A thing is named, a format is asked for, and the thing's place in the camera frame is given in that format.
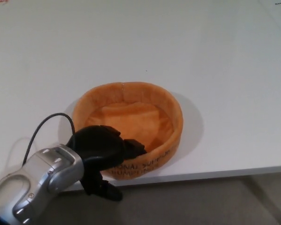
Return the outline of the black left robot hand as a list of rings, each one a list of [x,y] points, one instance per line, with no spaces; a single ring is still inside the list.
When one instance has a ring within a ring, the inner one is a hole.
[[[82,128],[70,137],[66,146],[82,159],[84,173],[80,183],[85,193],[114,202],[121,201],[123,194],[103,179],[101,171],[147,153],[142,143],[135,139],[123,139],[118,130],[105,125]]]

